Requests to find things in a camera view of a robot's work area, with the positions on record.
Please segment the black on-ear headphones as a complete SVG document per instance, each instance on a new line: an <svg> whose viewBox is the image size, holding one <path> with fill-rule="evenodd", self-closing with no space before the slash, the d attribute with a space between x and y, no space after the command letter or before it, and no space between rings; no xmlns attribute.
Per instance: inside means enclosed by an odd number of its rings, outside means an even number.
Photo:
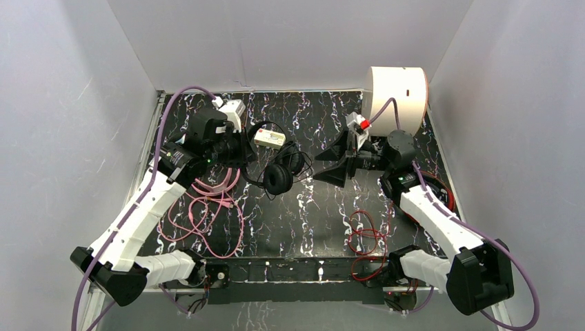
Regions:
<svg viewBox="0 0 585 331"><path fill-rule="evenodd" d="M247 166L240 167L242 177L250 184L264 189L268 194L277 196L288 192L294 183L294 178L303 172L307 164L303 152L299 150L298 145L286 134L285 130L273 121L260 121L254 124L247 132L250 142L253 141L255 133L268 124L276 126L281 133L286 135L287 141L284 146L278 150L272 161L264 168L263 178L261 181L253 180L248 175Z"/></svg>

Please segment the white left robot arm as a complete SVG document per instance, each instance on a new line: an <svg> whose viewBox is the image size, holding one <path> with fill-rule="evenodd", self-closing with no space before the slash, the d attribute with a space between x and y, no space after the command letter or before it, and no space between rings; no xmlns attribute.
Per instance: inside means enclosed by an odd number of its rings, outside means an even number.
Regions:
<svg viewBox="0 0 585 331"><path fill-rule="evenodd" d="M146 288L170 281L190 287L205 282L206 262L186 249L140 257L148 235L171 206L208 168L239 168L249 160L240 110L206 108L192 124L163 144L136 191L108 229L89 247L77 247L71 261L91 283L120 306L134 302Z"/></svg>

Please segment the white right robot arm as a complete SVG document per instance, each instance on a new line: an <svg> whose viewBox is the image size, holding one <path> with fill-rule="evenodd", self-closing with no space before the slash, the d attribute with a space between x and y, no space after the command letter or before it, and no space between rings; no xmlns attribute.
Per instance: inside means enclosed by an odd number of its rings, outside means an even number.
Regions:
<svg viewBox="0 0 585 331"><path fill-rule="evenodd" d="M403 213L412 217L439 244L444 257L426 253L415 245L390 253L388 275L397 285L413 279L446 292L455 308L465 315L511 298L514 293L507 247L491 243L454 221L449 210L424 183L415 170L413 136L393 130L379 152L360 150L357 136L345 129L316 157L333 161L334 166L314 175L314 179L343 187L356 170L380 170L384 195Z"/></svg>

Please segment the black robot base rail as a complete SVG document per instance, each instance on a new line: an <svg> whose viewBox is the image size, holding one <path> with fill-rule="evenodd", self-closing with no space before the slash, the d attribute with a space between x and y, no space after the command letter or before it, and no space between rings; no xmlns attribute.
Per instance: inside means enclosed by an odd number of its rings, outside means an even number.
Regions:
<svg viewBox="0 0 585 331"><path fill-rule="evenodd" d="M210 305L248 302L342 302L408 310L429 286L399 278L379 257L209 259L199 280L162 286L182 303L207 296Z"/></svg>

